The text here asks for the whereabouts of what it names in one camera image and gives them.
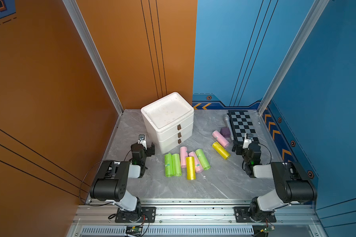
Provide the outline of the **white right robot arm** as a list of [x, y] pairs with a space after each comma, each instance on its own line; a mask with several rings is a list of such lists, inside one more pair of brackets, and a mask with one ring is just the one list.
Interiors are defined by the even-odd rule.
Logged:
[[274, 189], [265, 195], [254, 197], [249, 206], [234, 208], [237, 222], [276, 221], [275, 211], [293, 202], [301, 204], [315, 201], [317, 190], [298, 162], [270, 162], [261, 164], [261, 145], [252, 142], [247, 148], [233, 149], [243, 158], [242, 169], [250, 178], [272, 179]]

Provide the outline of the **white three-drawer storage box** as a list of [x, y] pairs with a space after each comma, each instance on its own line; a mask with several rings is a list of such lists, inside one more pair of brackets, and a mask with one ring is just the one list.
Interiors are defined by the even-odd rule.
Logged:
[[194, 108], [173, 92], [141, 109], [151, 142], [168, 153], [192, 136]]

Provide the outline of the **yellow trash bag roll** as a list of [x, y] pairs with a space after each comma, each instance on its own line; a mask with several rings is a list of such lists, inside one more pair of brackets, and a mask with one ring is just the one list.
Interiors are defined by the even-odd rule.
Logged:
[[224, 160], [230, 157], [230, 153], [219, 142], [214, 142], [212, 147]]
[[195, 158], [187, 157], [186, 165], [187, 165], [187, 180], [195, 180], [196, 179]]

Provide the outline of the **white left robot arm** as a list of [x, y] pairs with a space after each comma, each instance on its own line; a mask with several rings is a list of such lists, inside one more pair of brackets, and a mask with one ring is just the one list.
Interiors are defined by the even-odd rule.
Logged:
[[92, 182], [90, 197], [118, 207], [108, 220], [116, 223], [138, 223], [149, 221], [154, 207], [143, 208], [140, 199], [127, 190], [129, 179], [142, 178], [146, 158], [155, 154], [155, 145], [147, 147], [139, 141], [131, 145], [132, 158], [129, 161], [104, 160]]

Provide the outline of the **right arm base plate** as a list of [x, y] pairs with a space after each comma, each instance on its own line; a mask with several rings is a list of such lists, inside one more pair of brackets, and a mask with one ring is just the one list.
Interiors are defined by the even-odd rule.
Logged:
[[276, 223], [273, 212], [261, 211], [258, 208], [251, 210], [247, 206], [236, 206], [233, 209], [237, 223]]

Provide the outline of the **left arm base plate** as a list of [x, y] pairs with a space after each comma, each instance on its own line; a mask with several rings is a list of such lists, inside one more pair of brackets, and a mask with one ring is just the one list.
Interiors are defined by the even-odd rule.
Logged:
[[118, 210], [115, 216], [116, 223], [154, 223], [156, 207], [136, 207], [134, 211]]

